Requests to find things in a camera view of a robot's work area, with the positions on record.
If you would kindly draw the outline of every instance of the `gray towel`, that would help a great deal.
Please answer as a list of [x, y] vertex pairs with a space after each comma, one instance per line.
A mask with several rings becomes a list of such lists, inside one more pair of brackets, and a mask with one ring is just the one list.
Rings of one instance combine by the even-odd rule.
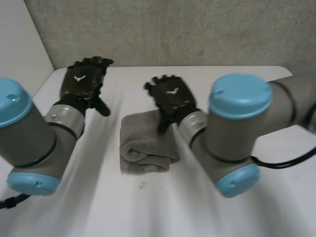
[[120, 129], [120, 169], [127, 173], [168, 171], [179, 160], [172, 126], [157, 133], [158, 110], [124, 117]]

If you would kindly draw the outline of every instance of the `blue joint cap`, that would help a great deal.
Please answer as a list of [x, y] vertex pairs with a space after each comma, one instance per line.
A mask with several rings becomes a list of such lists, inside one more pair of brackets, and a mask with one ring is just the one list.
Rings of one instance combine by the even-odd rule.
[[22, 119], [32, 108], [31, 96], [11, 79], [0, 78], [0, 127]]
[[272, 100], [272, 89], [261, 78], [230, 74], [213, 84], [209, 109], [226, 119], [249, 119], [264, 112]]
[[11, 189], [19, 193], [48, 196], [56, 191], [60, 179], [43, 174], [11, 172], [6, 183]]
[[245, 165], [220, 179], [215, 188], [226, 198], [233, 198], [248, 191], [260, 178], [256, 164]]

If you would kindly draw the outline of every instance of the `white logo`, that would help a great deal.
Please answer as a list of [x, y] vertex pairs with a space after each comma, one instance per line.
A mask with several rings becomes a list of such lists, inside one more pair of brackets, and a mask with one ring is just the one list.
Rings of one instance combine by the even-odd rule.
[[174, 91], [167, 91], [166, 93], [175, 95], [175, 94], [177, 94], [178, 90], [179, 90], [179, 88], [174, 88]]
[[81, 79], [84, 79], [85, 76], [83, 76], [82, 78], [77, 78], [77, 76], [74, 76], [74, 79], [76, 79], [77, 81], [80, 81]]

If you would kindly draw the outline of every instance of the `table surface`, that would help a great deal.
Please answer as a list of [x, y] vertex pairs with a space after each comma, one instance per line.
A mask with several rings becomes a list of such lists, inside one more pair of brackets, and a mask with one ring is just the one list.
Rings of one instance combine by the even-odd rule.
[[[42, 114], [58, 100], [66, 69], [55, 71], [34, 97]], [[251, 73], [265, 80], [290, 76], [282, 67], [130, 67], [109, 68], [102, 99], [108, 118], [94, 110], [58, 191], [31, 197], [0, 211], [1, 237], [312, 237], [316, 236], [316, 159], [285, 170], [261, 168], [250, 191], [223, 198], [181, 139], [181, 160], [166, 173], [121, 174], [121, 119], [154, 109], [142, 89], [153, 76], [182, 76], [206, 111], [212, 83], [225, 74]], [[316, 137], [294, 126], [260, 137], [253, 154], [268, 162], [295, 158], [315, 146]], [[11, 167], [0, 159], [0, 198]]]

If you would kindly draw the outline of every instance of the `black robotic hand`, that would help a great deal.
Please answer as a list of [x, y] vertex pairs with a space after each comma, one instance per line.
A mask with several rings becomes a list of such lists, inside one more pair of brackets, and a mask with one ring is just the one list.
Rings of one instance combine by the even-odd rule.
[[160, 123], [158, 133], [163, 134], [172, 123], [180, 124], [187, 115], [199, 111], [194, 96], [180, 77], [163, 75], [152, 78], [144, 88], [148, 90], [159, 108]]
[[76, 61], [67, 69], [60, 89], [60, 98], [82, 100], [86, 109], [95, 108], [101, 115], [109, 116], [110, 110], [99, 95], [110, 64], [113, 64], [113, 60], [98, 56], [84, 58], [82, 62]]

